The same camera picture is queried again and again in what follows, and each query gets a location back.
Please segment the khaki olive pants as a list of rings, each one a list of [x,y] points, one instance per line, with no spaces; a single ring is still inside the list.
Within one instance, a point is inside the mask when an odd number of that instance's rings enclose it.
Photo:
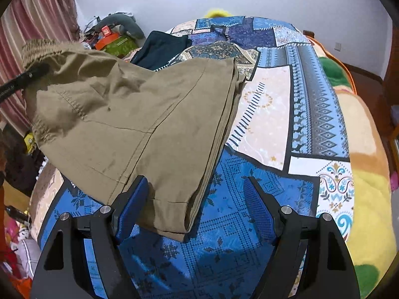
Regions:
[[[245,77],[235,58],[196,57],[155,72],[80,43],[31,40],[22,63],[49,67],[23,92],[49,161],[105,205],[145,176],[139,225],[183,241],[237,112]]]

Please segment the orange fleece blanket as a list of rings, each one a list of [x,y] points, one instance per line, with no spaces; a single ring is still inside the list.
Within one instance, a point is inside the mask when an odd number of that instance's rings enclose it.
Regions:
[[[318,41],[310,39],[319,57],[333,61],[347,84],[334,84],[342,109],[354,179],[354,220],[347,239],[361,298],[367,298],[383,279],[396,253],[392,226],[392,193],[386,152],[377,127],[358,96],[348,69]]]

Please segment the striped red curtain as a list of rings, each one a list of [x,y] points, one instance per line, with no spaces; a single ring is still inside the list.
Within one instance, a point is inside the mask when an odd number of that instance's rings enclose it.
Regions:
[[[79,32],[75,0],[11,0],[1,16],[1,84],[24,71],[27,41],[77,41]]]

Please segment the orange box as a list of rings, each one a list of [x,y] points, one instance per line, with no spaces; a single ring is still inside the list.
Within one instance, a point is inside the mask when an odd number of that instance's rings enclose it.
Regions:
[[[109,26],[102,27],[101,33],[103,34],[103,38],[99,39],[95,44],[95,48],[99,51],[120,38],[120,35],[117,32],[112,32]]]

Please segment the green storage basket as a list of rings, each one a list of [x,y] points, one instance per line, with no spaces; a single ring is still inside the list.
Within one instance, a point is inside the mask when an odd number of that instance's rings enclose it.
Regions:
[[[130,38],[130,36],[120,36],[115,41],[107,44],[103,50],[110,55],[116,56],[118,58],[126,57],[131,51],[138,48],[135,40]]]

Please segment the dark navy folded garment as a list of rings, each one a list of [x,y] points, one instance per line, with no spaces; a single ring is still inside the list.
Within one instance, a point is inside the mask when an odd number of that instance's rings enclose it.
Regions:
[[[182,53],[192,45],[187,36],[173,36],[161,31],[152,31],[142,48],[135,53],[131,64],[156,71],[163,68],[176,55]]]

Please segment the blue patchwork bedspread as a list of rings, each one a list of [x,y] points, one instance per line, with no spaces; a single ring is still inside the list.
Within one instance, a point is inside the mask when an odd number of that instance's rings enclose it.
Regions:
[[[191,231],[179,242],[140,226],[138,217],[118,249],[138,298],[252,298],[274,246],[250,217],[245,180],[254,177],[300,215],[330,214],[345,241],[351,217],[333,214],[319,200],[334,191],[335,198],[354,201],[344,117],[313,47],[291,24],[243,15],[201,18],[168,34],[187,35],[192,45],[155,72],[196,57],[233,57],[245,83]],[[105,205],[76,188],[62,190],[50,206],[41,252],[62,213],[82,217]],[[84,243],[96,298],[108,298],[92,242]]]

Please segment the yellow curved headboard tube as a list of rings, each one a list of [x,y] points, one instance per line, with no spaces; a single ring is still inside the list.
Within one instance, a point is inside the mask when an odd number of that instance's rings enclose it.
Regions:
[[[226,18],[232,16],[231,13],[223,9],[211,9],[209,10],[204,18]]]

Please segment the white wall socket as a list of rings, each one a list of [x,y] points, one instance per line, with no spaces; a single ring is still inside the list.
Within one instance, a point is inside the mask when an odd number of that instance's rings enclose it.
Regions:
[[[341,51],[342,50],[342,44],[341,43],[336,43],[335,47],[334,47],[334,50]]]

